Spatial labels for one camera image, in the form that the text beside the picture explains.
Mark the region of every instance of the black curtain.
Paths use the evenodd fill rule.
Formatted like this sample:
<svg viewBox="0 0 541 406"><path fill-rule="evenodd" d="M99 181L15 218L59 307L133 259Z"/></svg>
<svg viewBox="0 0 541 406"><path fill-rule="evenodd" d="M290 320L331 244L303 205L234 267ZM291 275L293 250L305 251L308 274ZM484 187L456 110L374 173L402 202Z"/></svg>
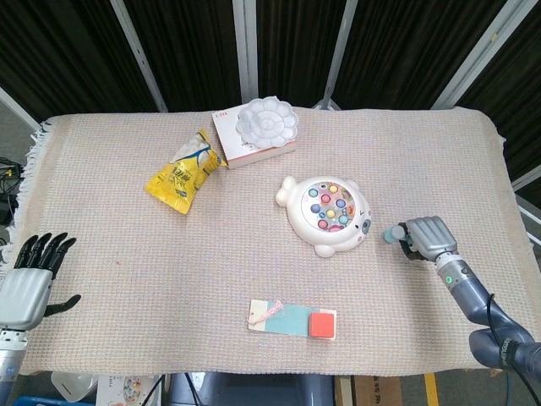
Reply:
<svg viewBox="0 0 541 406"><path fill-rule="evenodd" d="M507 139L504 156L511 180L541 165L541 3L457 104L487 114Z"/></svg>
<svg viewBox="0 0 541 406"><path fill-rule="evenodd" d="M0 86L35 120L156 110L108 0L0 7Z"/></svg>
<svg viewBox="0 0 541 406"><path fill-rule="evenodd" d="M258 0L260 97L312 107L323 97L345 0Z"/></svg>
<svg viewBox="0 0 541 406"><path fill-rule="evenodd" d="M333 100L428 109L505 0L359 0Z"/></svg>
<svg viewBox="0 0 541 406"><path fill-rule="evenodd" d="M523 199L526 199L534 206L541 208L541 178L538 178L523 188L520 188L516 194L521 196Z"/></svg>
<svg viewBox="0 0 541 406"><path fill-rule="evenodd" d="M231 0L125 3L170 112L241 103Z"/></svg>

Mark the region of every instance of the white toy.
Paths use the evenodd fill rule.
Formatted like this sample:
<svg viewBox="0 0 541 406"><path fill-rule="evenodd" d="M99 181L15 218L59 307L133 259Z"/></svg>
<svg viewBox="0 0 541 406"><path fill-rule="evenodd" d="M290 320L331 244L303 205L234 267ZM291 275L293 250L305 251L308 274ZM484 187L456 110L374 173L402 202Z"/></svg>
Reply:
<svg viewBox="0 0 541 406"><path fill-rule="evenodd" d="M352 180L320 176L298 184L287 176L276 193L276 203L287 208L298 236L324 258L355 248L370 228L372 212Z"/></svg>

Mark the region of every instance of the yellow floor tape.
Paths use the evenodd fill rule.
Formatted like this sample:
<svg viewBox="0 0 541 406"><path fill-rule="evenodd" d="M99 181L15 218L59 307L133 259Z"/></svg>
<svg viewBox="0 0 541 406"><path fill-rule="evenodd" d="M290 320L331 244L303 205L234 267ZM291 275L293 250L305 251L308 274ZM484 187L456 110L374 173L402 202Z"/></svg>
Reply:
<svg viewBox="0 0 541 406"><path fill-rule="evenodd" d="M426 386L426 401L428 406L439 406L438 390L436 388L436 377L434 374L424 374L424 385Z"/></svg>

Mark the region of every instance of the cardboard box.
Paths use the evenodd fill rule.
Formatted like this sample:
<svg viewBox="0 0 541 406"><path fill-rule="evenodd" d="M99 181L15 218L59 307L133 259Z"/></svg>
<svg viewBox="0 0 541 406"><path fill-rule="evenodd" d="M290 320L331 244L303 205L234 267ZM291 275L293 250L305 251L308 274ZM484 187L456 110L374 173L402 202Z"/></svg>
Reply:
<svg viewBox="0 0 541 406"><path fill-rule="evenodd" d="M140 406L159 376L100 376L96 406ZM148 406L161 404L161 384L150 397Z"/></svg>
<svg viewBox="0 0 541 406"><path fill-rule="evenodd" d="M402 406L400 377L336 376L336 406Z"/></svg>
<svg viewBox="0 0 541 406"><path fill-rule="evenodd" d="M280 148L271 147L264 150L245 142L238 133L236 126L238 114L246 106L246 104L243 104L242 106L228 108L227 110L221 110L212 114L212 119L214 120L214 125L220 138L221 148L230 169L295 150L295 140L288 142Z"/></svg>

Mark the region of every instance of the flower-shaped palette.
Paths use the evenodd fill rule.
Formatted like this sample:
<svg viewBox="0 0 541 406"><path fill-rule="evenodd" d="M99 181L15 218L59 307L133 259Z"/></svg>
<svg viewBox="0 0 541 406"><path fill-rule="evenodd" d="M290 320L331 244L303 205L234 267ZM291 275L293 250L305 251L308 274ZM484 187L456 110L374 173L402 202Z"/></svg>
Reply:
<svg viewBox="0 0 541 406"><path fill-rule="evenodd" d="M284 146L297 136L298 117L288 102L275 96L253 99L239 114L237 131L259 148Z"/></svg>

